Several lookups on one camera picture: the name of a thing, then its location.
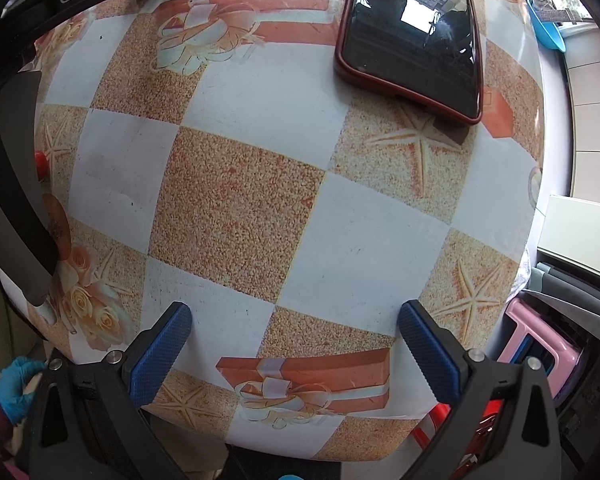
blue round object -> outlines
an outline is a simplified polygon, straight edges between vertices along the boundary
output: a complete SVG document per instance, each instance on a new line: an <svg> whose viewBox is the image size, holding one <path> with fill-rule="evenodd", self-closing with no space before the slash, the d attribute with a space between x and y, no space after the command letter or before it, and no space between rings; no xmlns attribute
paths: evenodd
<svg viewBox="0 0 600 480"><path fill-rule="evenodd" d="M533 0L526 0L526 6L529 9L531 23L534 26L534 32L536 33L536 38L538 38L538 41L545 47L553 50L560 50L560 52L567 50L564 40L560 35L560 31L558 30L558 27L556 27L555 23L543 23L540 21L536 11L534 10Z"/></svg>

silver bolt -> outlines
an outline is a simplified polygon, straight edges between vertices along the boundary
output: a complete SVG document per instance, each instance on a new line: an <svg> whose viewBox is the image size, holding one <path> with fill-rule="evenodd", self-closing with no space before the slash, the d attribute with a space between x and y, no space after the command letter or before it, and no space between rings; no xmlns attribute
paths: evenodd
<svg viewBox="0 0 600 480"><path fill-rule="evenodd" d="M122 361L122 350L112 350L105 357L107 363L114 365Z"/></svg>
<svg viewBox="0 0 600 480"><path fill-rule="evenodd" d="M532 370L539 370L540 368L542 368L542 363L537 357L530 357L526 360L526 364L528 364L529 368L531 368Z"/></svg>
<svg viewBox="0 0 600 480"><path fill-rule="evenodd" d="M62 366L62 359L59 359L59 358L52 359L51 362L49 363L49 369L53 370L53 371L59 370L61 366Z"/></svg>
<svg viewBox="0 0 600 480"><path fill-rule="evenodd" d="M484 352L479 348L469 348L466 354L469 356L469 359L471 359L471 361L474 361L476 363L484 361Z"/></svg>

gloved hand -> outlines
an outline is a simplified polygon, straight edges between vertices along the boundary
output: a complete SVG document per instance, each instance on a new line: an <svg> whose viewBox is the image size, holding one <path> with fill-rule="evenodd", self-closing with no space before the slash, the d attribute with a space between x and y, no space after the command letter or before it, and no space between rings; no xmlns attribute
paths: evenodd
<svg viewBox="0 0 600 480"><path fill-rule="evenodd" d="M16 357L0 372L0 407L16 426L27 416L34 394L23 395L24 387L34 375L46 368L46 364L28 357Z"/></svg>

black smartphone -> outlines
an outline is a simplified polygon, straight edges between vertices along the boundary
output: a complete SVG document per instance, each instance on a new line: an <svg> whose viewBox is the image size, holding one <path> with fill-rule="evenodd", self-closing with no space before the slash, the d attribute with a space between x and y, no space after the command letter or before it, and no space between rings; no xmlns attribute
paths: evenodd
<svg viewBox="0 0 600 480"><path fill-rule="evenodd" d="M453 120L482 115L480 35L472 0L346 0L337 72Z"/></svg>

red knob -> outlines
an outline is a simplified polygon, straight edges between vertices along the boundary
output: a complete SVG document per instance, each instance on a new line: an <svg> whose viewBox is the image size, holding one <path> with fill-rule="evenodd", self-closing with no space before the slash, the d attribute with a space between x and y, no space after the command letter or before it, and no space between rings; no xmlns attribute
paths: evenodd
<svg viewBox="0 0 600 480"><path fill-rule="evenodd" d="M35 153L36 157L36 173L38 174L38 180L45 180L49 174L49 161L46 160L44 152L39 150Z"/></svg>

